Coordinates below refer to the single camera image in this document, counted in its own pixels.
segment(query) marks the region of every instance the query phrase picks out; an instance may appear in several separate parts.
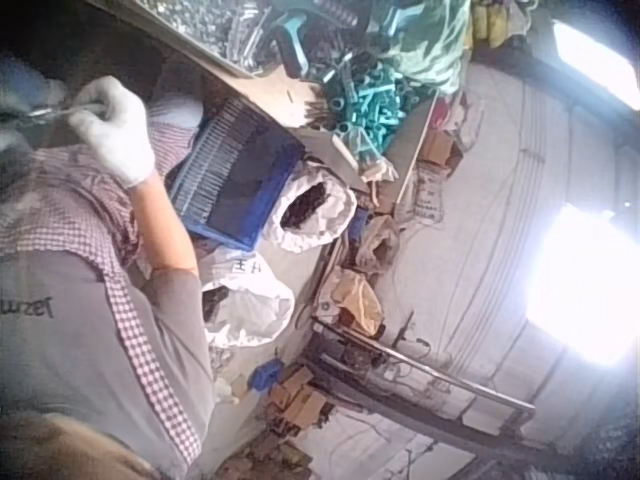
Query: sack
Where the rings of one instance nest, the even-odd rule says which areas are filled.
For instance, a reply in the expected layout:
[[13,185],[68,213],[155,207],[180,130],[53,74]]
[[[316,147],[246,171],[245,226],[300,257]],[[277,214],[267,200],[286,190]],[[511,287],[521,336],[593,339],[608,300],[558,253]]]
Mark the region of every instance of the sack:
[[[324,183],[325,202],[300,228],[283,228],[282,217],[289,206],[311,187]],[[347,228],[357,206],[353,192],[319,165],[300,163],[287,181],[263,231],[264,237],[290,252],[299,253],[332,242]]]
[[414,205],[415,219],[423,225],[437,225],[444,220],[442,190],[449,169],[433,163],[418,162],[418,188]]
[[199,262],[203,291],[221,286],[229,295],[208,324],[210,345],[255,347],[273,341],[289,324],[293,292],[256,252],[220,247]]

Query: white plastic bag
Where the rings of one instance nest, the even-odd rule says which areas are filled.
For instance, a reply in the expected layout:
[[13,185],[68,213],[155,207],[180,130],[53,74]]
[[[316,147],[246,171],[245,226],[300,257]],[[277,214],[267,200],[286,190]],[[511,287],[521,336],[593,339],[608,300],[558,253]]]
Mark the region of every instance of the white plastic bag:
[[227,247],[200,260],[203,291],[227,287],[216,320],[207,325],[210,345],[255,347],[274,340],[289,324],[295,299],[256,252]]
[[[280,221],[291,203],[314,185],[324,182],[327,198],[299,229],[282,228]],[[353,192],[327,168],[300,163],[287,181],[263,231],[267,240],[299,253],[332,242],[347,228],[356,211]]]

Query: window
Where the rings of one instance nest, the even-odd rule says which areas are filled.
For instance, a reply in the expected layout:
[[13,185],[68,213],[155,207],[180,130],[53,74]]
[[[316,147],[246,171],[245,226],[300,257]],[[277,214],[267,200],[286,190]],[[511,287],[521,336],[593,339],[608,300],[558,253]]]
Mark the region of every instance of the window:
[[634,110],[640,110],[640,90],[633,65],[584,33],[554,23],[560,58],[591,80],[606,88]]
[[611,215],[566,206],[542,244],[527,318],[588,360],[614,364],[638,336],[640,247]]

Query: gloved hand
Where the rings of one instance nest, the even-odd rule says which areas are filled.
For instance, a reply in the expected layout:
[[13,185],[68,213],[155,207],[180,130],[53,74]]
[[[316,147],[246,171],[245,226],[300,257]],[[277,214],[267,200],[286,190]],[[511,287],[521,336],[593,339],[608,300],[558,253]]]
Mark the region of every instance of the gloved hand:
[[155,170],[144,104],[113,77],[91,82],[74,103],[95,102],[107,107],[104,120],[80,110],[69,116],[69,124],[125,188],[134,187]]

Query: blue crate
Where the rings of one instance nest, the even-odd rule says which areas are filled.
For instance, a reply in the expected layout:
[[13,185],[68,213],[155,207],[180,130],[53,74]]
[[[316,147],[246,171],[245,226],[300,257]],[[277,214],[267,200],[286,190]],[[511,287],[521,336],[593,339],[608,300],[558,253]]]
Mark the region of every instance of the blue crate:
[[251,251],[304,154],[286,129],[232,98],[205,124],[169,195],[189,231]]

